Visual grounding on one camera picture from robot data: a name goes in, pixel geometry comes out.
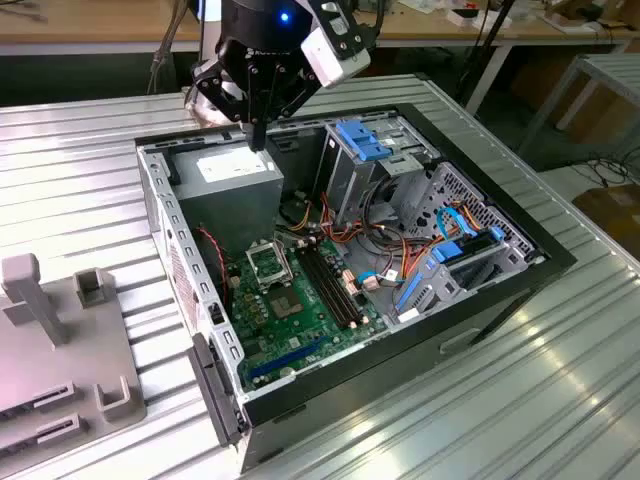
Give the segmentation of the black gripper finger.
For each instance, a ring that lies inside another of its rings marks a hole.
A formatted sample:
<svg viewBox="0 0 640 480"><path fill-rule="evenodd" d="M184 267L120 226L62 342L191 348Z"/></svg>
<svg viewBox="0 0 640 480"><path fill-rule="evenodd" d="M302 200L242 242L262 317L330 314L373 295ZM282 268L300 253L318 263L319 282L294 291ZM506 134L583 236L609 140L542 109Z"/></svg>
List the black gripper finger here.
<svg viewBox="0 0 640 480"><path fill-rule="evenodd" d="M248 146L264 150L264 117L252 101L248 88L239 86L220 60L207 60L192 70L194 85L227 120L244 125Z"/></svg>
<svg viewBox="0 0 640 480"><path fill-rule="evenodd" d="M265 82L264 131L279 118L291 117L320 88L308 64L279 63L267 71Z"/></svg>

